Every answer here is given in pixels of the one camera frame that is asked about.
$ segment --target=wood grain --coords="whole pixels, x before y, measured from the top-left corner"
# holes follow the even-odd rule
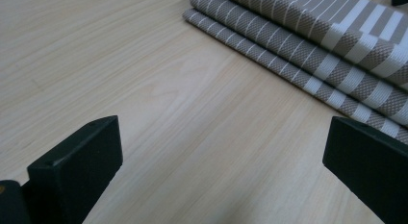
[[[189,0],[0,0],[0,179],[119,116],[86,223],[381,223],[321,163],[338,115],[183,21]]]

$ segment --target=wooden table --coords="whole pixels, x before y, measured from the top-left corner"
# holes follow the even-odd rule
[[[321,163],[338,114],[189,6],[0,0],[0,179],[117,114],[124,164],[85,223],[381,223]]]

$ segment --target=light wood surface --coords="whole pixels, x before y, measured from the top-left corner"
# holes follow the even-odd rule
[[[0,179],[93,119],[124,164],[85,223],[381,223],[321,163],[338,115],[183,21],[189,0],[0,0]]]

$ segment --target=gray and white striped fabric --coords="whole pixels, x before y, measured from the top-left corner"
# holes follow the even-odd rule
[[[373,111],[364,104],[357,102],[341,91],[332,88],[322,80],[311,76],[301,68],[286,62],[262,46],[241,36],[199,11],[187,10],[184,12],[183,16],[187,21],[198,27],[200,30],[237,50],[251,60],[261,64],[297,87],[309,92],[339,112],[342,112],[355,120],[364,122],[371,127],[408,144],[407,129]]]
[[[408,94],[230,0],[191,0],[201,12],[268,51],[408,125]]]
[[[408,16],[370,0],[233,0],[408,89]]]

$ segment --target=folded cloth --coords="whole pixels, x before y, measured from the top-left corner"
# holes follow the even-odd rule
[[[408,144],[408,130],[373,111],[362,103],[357,102],[344,93],[332,88],[320,79],[311,76],[289,62],[272,54],[267,49],[253,41],[235,33],[226,26],[214,21],[197,10],[187,10],[183,17],[200,30],[218,39],[227,46],[246,55],[251,60],[261,64],[273,73],[281,76],[297,87],[309,92],[322,102],[330,105],[339,112],[364,122],[380,130],[390,137]]]
[[[212,19],[329,85],[408,125],[408,94],[230,0],[191,0]]]
[[[408,89],[408,16],[370,0],[233,0]]]

